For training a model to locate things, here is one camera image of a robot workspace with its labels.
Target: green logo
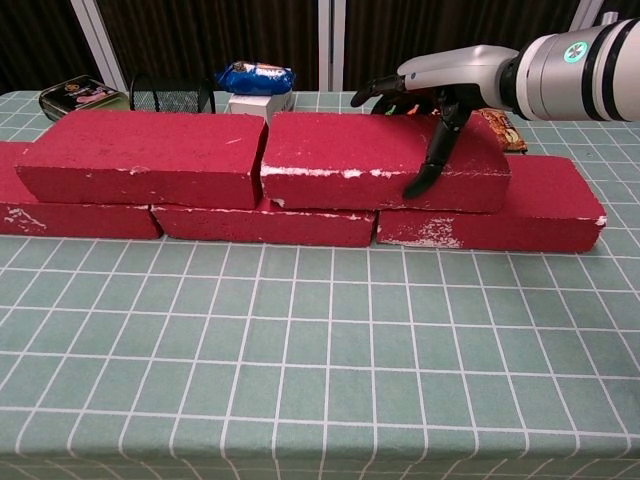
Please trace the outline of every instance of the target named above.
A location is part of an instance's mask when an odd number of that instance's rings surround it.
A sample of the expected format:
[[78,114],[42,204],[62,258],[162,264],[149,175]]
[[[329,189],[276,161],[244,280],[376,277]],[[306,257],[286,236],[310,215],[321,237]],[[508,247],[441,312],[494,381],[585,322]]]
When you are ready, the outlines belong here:
[[587,42],[576,42],[564,51],[564,61],[567,63],[576,63],[584,54],[587,53],[589,45]]

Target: white box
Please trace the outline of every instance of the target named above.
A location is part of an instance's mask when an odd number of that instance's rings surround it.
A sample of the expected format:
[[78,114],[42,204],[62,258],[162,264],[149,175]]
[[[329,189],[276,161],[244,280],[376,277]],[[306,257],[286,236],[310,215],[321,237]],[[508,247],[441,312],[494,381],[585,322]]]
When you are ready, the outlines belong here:
[[271,123],[271,117],[275,112],[291,110],[293,107],[293,95],[291,92],[282,95],[255,96],[255,95],[231,95],[229,99],[229,111],[231,113],[248,113],[258,115]]

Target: stacked bricks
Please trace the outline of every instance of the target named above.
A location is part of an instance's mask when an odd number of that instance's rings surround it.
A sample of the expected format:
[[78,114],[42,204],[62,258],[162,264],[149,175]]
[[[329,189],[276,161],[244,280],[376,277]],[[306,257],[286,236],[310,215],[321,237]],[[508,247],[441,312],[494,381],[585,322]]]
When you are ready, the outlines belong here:
[[68,114],[2,144],[0,233],[586,251],[604,209],[572,162],[507,157],[473,114],[436,183],[402,191],[436,116]]

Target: metal tin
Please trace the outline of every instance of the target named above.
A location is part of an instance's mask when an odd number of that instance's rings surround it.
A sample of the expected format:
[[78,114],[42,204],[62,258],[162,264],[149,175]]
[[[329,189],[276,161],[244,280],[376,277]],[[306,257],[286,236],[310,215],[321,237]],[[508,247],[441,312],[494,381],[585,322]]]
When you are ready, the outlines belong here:
[[129,98],[124,93],[88,75],[43,90],[38,102],[47,118],[54,122],[76,110],[130,110]]

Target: brown snack package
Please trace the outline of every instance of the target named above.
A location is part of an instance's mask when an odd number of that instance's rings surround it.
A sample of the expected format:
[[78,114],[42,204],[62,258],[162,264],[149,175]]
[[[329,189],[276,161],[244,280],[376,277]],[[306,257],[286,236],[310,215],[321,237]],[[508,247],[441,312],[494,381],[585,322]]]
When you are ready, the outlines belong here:
[[489,122],[491,129],[496,132],[502,150],[522,153],[528,150],[527,142],[524,141],[505,112],[494,108],[483,108],[479,112]]

